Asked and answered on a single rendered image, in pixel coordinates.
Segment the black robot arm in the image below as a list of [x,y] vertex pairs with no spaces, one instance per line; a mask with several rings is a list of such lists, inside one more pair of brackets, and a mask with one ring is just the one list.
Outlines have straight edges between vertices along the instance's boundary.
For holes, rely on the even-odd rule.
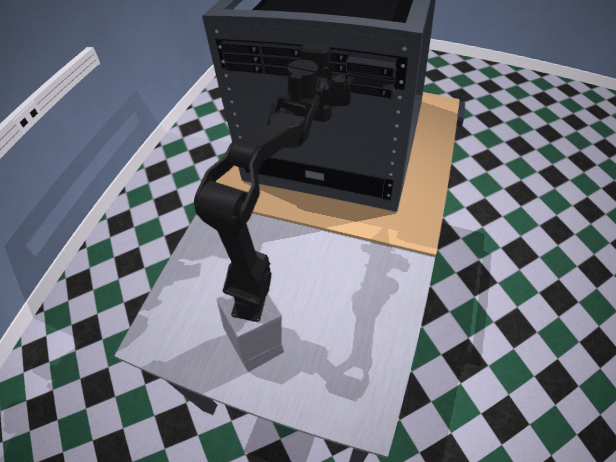
[[[272,273],[269,257],[255,251],[247,226],[260,196],[258,172],[262,163],[282,148],[299,147],[308,139],[313,116],[319,107],[315,97],[317,77],[318,66],[313,61],[289,63],[288,93],[285,97],[278,95],[275,104],[272,103],[267,126],[231,142],[224,157],[207,169],[195,194],[196,214],[217,230],[232,262],[222,290],[234,296],[236,304],[232,317],[256,322],[261,319]],[[333,75],[331,80],[322,77],[321,109],[325,105],[349,105],[349,81],[345,75]],[[281,112],[280,107],[287,113]],[[233,166],[250,170],[249,192],[216,182]]]

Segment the tan flat board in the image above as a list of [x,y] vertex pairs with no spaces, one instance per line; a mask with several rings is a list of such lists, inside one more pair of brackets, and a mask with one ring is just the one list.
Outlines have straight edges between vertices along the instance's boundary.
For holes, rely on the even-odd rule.
[[423,92],[398,212],[259,184],[252,213],[435,257],[459,101]]

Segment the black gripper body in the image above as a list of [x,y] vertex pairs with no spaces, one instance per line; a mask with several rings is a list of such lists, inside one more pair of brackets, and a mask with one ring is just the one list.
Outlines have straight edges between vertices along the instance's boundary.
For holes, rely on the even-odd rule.
[[[300,60],[310,60],[317,64],[318,67],[318,84],[317,84],[317,99],[319,101],[319,109],[321,109],[322,96],[320,87],[321,77],[324,77],[324,67],[330,64],[330,48],[322,45],[304,44],[300,48]],[[331,106],[324,107],[323,110],[317,110],[313,120],[328,121],[331,117]]]

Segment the black server rack frame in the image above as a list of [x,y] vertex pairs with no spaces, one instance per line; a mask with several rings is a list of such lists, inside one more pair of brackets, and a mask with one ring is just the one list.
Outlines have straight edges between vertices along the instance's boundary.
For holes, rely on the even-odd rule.
[[282,148],[263,162],[259,184],[397,212],[435,0],[262,0],[252,10],[235,10],[242,1],[220,0],[202,15],[232,141],[267,126],[277,95],[288,93],[288,77],[226,71],[223,40],[397,57],[392,99],[350,93],[349,105],[331,107],[330,120],[312,121],[301,146]]

